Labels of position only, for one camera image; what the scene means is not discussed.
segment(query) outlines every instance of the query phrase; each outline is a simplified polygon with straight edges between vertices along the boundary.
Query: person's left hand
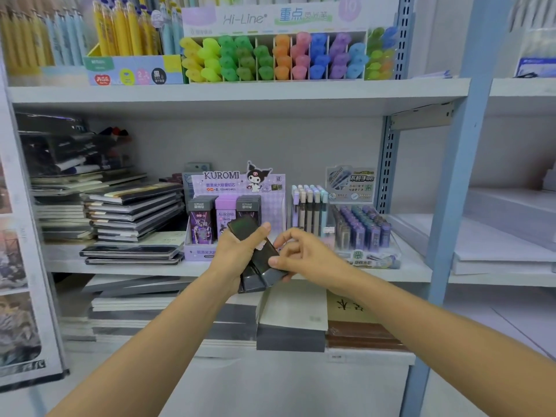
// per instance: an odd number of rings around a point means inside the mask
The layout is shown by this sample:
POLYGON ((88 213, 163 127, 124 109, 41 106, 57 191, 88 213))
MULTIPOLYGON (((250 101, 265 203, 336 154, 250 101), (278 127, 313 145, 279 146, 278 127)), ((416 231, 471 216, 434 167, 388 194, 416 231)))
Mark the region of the person's left hand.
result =
POLYGON ((270 224, 266 222, 243 241, 239 241, 228 229, 218 237, 216 253, 208 270, 230 296, 237 294, 241 273, 253 257, 254 250, 269 234, 270 224))

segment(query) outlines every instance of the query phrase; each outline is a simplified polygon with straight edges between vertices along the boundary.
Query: cartoon character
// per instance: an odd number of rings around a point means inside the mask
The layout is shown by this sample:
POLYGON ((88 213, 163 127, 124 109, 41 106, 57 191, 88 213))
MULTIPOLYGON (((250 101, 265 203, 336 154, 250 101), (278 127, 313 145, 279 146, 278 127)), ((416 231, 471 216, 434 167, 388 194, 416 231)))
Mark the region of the cartoon character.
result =
POLYGON ((251 190, 252 193, 259 193, 261 191, 262 182, 265 178, 272 172, 272 168, 269 169, 259 169, 253 165, 251 161, 247 162, 247 179, 249 184, 247 188, 251 190))

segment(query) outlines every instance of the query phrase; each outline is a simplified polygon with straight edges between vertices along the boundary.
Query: blue metal post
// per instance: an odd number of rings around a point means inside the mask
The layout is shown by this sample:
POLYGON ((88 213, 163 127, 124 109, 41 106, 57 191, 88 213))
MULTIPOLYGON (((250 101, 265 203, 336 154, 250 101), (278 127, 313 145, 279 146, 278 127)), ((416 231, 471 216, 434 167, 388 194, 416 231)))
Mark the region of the blue metal post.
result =
MULTIPOLYGON (((473 2, 460 74, 461 78, 471 78, 469 94, 455 103, 426 258, 433 270, 427 299, 436 305, 442 305, 448 285, 465 196, 511 3, 512 0, 473 2)), ((420 359, 410 369, 401 417, 419 417, 429 370, 420 359)))

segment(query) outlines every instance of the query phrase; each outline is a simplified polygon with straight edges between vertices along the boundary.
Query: forearm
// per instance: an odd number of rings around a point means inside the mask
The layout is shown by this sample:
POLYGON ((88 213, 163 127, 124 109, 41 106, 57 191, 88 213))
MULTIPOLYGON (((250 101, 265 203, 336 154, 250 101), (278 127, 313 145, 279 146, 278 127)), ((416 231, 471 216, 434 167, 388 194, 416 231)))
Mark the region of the forearm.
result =
POLYGON ((343 291, 490 416, 548 416, 556 364, 497 331, 353 269, 343 291))
POLYGON ((206 272, 48 416, 158 416, 226 300, 206 272))

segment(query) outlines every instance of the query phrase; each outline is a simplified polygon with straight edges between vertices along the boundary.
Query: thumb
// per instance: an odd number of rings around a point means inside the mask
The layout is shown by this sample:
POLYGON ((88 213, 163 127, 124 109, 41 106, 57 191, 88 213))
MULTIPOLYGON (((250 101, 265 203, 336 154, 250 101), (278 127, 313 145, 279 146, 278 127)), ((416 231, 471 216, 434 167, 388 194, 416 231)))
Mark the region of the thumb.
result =
POLYGON ((270 223, 265 222, 257 228, 257 231, 247 237, 243 243, 251 250, 254 250, 265 238, 268 237, 268 234, 270 234, 270 223))
POLYGON ((268 259, 268 264, 271 267, 282 271, 302 273, 301 269, 303 264, 300 259, 292 259, 286 256, 273 256, 268 259))

